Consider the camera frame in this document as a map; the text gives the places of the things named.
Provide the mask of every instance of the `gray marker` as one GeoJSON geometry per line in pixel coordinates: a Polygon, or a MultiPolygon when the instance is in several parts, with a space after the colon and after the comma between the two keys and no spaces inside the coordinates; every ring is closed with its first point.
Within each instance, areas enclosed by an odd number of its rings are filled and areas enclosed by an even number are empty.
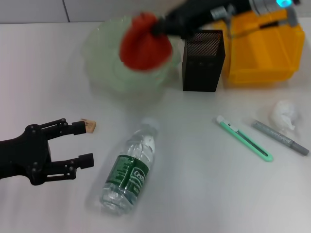
{"type": "Polygon", "coordinates": [[[293,150],[303,154],[308,155],[309,150],[302,147],[298,143],[295,143],[293,140],[289,139],[288,137],[284,136],[283,134],[275,131],[274,129],[271,129],[269,126],[266,126],[265,124],[255,120],[255,122],[252,124],[252,126],[255,129],[258,129],[259,131],[263,132],[264,134],[274,138],[276,141],[279,141],[280,143],[284,144],[285,146],[292,148],[293,150]]]}

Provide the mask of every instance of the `cork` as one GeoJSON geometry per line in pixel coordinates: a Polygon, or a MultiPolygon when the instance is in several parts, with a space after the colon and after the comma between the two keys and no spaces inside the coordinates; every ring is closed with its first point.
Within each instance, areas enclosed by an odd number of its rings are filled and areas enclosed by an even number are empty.
{"type": "Polygon", "coordinates": [[[81,119],[81,120],[86,123],[86,132],[93,133],[96,127],[96,121],[87,120],[87,119],[81,119]]]}

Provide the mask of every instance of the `white tabletop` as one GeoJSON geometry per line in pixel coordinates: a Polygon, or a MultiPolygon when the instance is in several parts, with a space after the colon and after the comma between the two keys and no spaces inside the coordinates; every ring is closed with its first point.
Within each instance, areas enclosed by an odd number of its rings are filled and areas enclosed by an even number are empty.
{"type": "Polygon", "coordinates": [[[25,177],[0,180],[2,233],[310,233],[311,159],[245,124],[267,122],[282,99],[301,118],[289,134],[310,147],[311,19],[301,70],[272,89],[186,93],[169,87],[153,103],[111,99],[92,89],[80,47],[98,23],[0,25],[0,140],[32,123],[65,117],[97,122],[93,134],[50,141],[52,159],[94,153],[95,167],[74,181],[32,186],[25,177]],[[212,122],[223,115],[273,156],[266,163],[212,122]],[[156,160],[137,207],[127,216],[101,211],[98,195],[120,141],[144,116],[161,124],[156,160]]]}

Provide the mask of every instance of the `green glass bowl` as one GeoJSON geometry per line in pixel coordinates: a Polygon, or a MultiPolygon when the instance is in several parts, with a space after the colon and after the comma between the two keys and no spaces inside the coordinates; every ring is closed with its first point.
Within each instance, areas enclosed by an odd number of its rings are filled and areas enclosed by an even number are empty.
{"type": "Polygon", "coordinates": [[[169,62],[150,72],[128,69],[119,58],[120,43],[132,18],[123,17],[102,23],[91,32],[82,47],[86,71],[91,82],[120,93],[135,93],[158,88],[172,67],[180,61],[178,39],[170,38],[173,55],[169,62]]]}

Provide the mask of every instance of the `yellow container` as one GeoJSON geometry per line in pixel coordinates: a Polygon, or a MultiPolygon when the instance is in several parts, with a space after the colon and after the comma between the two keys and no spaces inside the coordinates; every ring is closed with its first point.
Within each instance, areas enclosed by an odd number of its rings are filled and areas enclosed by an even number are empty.
{"type": "MultiPolygon", "coordinates": [[[[285,19],[286,11],[258,17],[247,13],[232,20],[231,34],[240,34],[259,25],[285,19]]],[[[228,38],[223,22],[215,28],[224,31],[226,58],[223,78],[232,84],[273,83],[292,77],[299,70],[305,41],[300,26],[281,26],[253,32],[243,37],[228,38]]]]}

